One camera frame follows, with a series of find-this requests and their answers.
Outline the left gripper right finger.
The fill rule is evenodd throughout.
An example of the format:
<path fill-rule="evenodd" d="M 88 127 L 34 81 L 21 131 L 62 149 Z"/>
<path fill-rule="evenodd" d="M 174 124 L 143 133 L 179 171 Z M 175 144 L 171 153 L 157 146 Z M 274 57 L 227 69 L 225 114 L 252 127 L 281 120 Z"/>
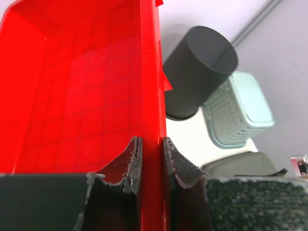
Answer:
<path fill-rule="evenodd" d="M 168 231 L 305 231 L 308 182 L 212 177 L 163 140 Z"/>

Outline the grey plastic tray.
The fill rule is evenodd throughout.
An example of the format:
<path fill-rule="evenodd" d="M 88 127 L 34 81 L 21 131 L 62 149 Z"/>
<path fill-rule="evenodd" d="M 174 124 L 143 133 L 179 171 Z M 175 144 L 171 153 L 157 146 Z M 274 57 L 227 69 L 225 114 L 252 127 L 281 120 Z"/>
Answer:
<path fill-rule="evenodd" d="M 201 170 L 214 177 L 264 176 L 277 172 L 272 161 L 262 152 L 234 154 L 204 164 Z"/>

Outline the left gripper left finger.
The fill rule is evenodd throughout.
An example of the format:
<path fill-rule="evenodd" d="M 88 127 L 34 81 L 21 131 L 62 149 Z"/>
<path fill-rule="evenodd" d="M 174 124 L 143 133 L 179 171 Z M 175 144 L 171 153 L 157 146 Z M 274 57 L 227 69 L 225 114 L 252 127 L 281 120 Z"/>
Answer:
<path fill-rule="evenodd" d="M 139 231 L 142 138 L 98 172 L 1 174 L 3 231 Z"/>

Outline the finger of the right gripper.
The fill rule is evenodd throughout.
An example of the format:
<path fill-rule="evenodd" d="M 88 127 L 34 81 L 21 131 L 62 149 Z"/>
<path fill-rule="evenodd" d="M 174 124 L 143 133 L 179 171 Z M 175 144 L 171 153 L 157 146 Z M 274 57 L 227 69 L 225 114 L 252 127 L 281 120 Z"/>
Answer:
<path fill-rule="evenodd" d="M 278 172 L 267 175 L 235 175 L 235 177 L 284 177 L 288 173 L 286 168 L 281 169 Z"/>

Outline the large black plastic bucket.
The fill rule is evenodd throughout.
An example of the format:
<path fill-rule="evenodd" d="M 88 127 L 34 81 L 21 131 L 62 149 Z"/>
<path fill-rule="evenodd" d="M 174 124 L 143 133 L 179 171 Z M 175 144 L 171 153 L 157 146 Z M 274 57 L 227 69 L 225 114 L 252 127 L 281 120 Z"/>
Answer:
<path fill-rule="evenodd" d="M 192 117 L 237 66 L 235 48 L 224 36 L 209 27 L 192 27 L 163 65 L 172 86 L 165 92 L 167 117 Z"/>

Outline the teal perforated plastic basket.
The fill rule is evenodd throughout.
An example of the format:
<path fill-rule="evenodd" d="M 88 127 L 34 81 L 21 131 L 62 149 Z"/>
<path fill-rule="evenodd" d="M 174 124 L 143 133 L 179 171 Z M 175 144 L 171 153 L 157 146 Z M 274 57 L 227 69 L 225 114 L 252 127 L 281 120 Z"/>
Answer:
<path fill-rule="evenodd" d="M 275 124 L 259 83 L 245 72 L 233 72 L 203 103 L 203 113 L 210 139 L 221 149 L 241 148 Z"/>

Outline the red plastic tray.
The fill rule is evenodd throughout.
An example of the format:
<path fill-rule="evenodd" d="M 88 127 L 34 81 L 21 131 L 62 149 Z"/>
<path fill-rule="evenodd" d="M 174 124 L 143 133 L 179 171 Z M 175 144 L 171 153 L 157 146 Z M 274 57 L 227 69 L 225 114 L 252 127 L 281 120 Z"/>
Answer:
<path fill-rule="evenodd" d="M 141 229 L 164 231 L 161 0 L 17 0 L 0 23 L 0 175 L 98 172 L 142 138 Z"/>

